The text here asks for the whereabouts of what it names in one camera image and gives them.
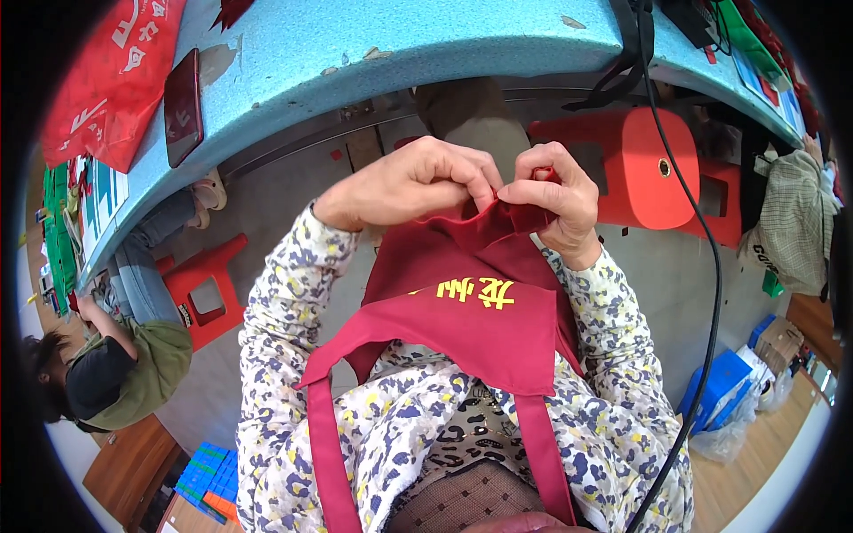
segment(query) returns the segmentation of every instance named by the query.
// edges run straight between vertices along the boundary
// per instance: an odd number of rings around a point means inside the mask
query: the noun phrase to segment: cardboard box
[[[777,316],[758,337],[755,353],[777,378],[782,375],[803,345],[803,334],[782,316]]]

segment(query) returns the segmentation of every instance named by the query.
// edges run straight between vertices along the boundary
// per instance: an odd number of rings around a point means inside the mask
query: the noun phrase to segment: sleeve
[[[603,247],[583,271],[566,269],[587,380],[595,393],[675,441],[679,425],[664,395],[652,335],[625,274]]]
[[[237,426],[241,489],[255,487],[284,440],[305,417],[295,391],[314,348],[332,282],[345,273],[360,234],[331,229],[311,211],[265,260],[249,293],[240,333],[242,405]]]
[[[98,404],[104,395],[114,392],[136,368],[136,361],[112,337],[104,344],[85,354],[74,365],[74,396],[82,405]]]

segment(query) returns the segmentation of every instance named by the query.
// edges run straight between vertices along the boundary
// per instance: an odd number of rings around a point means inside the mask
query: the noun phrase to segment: floral patterned shirt
[[[293,387],[316,346],[320,314],[359,235],[306,208],[266,258],[240,334],[243,401],[237,427],[237,508],[247,533],[325,531],[311,464],[304,391]],[[583,516],[622,531],[652,486],[680,424],[664,395],[645,317],[606,251],[581,272],[543,254],[563,282],[588,372],[554,354],[548,411]],[[421,474],[432,444],[477,382],[425,346],[392,342],[367,383],[338,397],[345,469],[366,532],[382,531],[395,499]],[[512,395],[490,389],[517,424]],[[681,450],[640,531],[689,531],[693,475]]]

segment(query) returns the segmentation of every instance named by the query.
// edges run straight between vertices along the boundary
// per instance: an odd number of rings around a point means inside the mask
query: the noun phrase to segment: khaki pants
[[[418,117],[432,136],[488,152],[503,182],[513,181],[515,158],[531,145],[493,78],[420,85],[415,103]]]

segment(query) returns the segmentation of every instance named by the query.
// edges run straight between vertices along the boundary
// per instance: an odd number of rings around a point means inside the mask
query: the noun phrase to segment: blue table
[[[607,0],[257,0],[225,33],[218,0],[188,0],[175,62],[201,50],[205,140],[177,169],[155,113],[128,177],[130,198],[78,279],[82,290],[163,199],[288,126],[394,90],[483,75],[598,72],[621,52]],[[564,22],[564,16],[580,24]],[[709,63],[659,10],[653,78],[725,102],[794,146],[799,135],[741,82],[731,58]]]

